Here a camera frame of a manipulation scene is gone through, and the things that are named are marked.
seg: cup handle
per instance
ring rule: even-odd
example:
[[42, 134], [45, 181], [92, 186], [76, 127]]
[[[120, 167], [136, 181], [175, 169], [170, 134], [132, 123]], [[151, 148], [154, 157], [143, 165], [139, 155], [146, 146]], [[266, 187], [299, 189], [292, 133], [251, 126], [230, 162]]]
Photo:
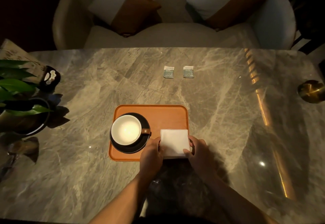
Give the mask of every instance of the cup handle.
[[150, 134], [150, 128], [143, 128], [142, 130], [141, 130], [141, 134]]

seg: gold ashtray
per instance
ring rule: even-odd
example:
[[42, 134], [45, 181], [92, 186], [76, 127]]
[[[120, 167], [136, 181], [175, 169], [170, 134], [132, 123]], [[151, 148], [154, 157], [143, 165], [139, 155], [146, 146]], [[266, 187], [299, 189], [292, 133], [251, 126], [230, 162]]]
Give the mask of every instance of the gold ashtray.
[[307, 80], [298, 86], [298, 94], [308, 103], [320, 103], [325, 100], [325, 85], [317, 80]]

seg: brown leather stripe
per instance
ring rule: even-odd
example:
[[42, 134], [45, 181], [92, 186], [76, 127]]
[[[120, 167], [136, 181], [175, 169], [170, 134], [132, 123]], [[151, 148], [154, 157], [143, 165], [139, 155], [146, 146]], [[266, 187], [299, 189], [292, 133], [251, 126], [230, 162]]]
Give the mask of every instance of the brown leather stripe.
[[206, 22], [214, 29], [225, 29], [244, 22], [265, 0], [230, 0]]
[[111, 26], [118, 34], [132, 35], [149, 14], [160, 8], [153, 0], [125, 0]]

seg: white sofa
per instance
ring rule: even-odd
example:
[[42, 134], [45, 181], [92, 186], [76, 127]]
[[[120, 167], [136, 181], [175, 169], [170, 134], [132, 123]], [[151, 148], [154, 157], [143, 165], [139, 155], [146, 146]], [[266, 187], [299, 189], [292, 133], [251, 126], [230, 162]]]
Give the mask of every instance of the white sofa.
[[288, 0], [266, 0], [245, 23], [215, 30], [195, 23], [186, 0], [156, 0], [162, 22], [124, 38], [96, 26], [87, 10], [92, 0], [60, 0], [53, 20], [58, 50], [120, 47], [230, 47], [290, 49], [296, 25]]

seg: black pot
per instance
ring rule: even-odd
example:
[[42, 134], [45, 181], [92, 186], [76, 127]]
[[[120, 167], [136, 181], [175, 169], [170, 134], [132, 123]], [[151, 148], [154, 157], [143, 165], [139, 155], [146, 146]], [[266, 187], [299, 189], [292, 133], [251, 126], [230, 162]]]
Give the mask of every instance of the black pot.
[[[41, 98], [31, 98], [34, 104], [50, 108], [46, 100]], [[50, 112], [37, 115], [15, 116], [6, 111], [0, 115], [0, 132], [15, 132], [20, 135], [33, 135], [46, 126]]]

